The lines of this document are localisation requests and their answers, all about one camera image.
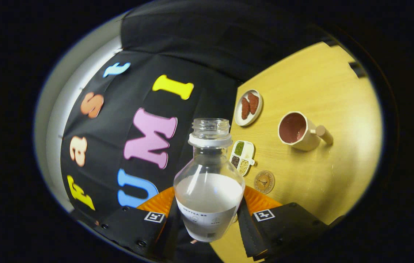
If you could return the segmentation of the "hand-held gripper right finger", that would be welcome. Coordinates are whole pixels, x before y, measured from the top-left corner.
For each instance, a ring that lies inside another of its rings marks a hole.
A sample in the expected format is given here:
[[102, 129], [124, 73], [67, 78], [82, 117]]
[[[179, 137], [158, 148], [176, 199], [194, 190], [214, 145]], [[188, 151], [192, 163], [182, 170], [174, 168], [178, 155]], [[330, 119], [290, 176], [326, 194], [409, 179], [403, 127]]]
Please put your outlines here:
[[302, 249], [330, 228], [299, 204], [283, 205], [249, 186], [237, 215], [246, 255], [254, 261]]

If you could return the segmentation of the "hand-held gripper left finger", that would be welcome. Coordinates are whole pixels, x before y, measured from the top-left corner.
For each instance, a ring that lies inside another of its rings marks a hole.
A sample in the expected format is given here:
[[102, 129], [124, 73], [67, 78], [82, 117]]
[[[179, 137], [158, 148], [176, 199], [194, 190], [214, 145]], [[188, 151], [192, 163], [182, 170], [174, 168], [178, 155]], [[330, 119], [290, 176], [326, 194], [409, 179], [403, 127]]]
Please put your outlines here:
[[147, 261], [171, 262], [180, 220], [174, 187], [170, 187], [137, 208], [116, 210], [99, 223], [97, 232]]

